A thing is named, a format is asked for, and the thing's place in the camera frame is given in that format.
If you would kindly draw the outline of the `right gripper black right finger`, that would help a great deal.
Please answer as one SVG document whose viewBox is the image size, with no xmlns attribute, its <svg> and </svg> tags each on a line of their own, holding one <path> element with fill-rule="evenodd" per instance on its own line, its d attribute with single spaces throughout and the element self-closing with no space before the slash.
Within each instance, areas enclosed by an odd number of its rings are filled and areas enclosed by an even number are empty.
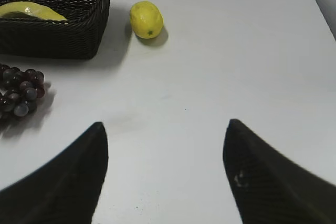
<svg viewBox="0 0 336 224">
<path fill-rule="evenodd" d="M 335 185 L 231 119 L 223 163 L 243 223 L 335 223 Z"/>
</svg>

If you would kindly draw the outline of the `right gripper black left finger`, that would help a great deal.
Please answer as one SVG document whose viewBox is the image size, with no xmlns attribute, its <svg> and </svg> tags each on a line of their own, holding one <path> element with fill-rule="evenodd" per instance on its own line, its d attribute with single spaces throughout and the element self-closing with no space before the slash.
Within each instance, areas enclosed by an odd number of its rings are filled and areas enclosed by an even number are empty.
<svg viewBox="0 0 336 224">
<path fill-rule="evenodd" d="M 96 122 L 44 166 L 1 190 L 1 223 L 91 223 L 108 167 Z"/>
</svg>

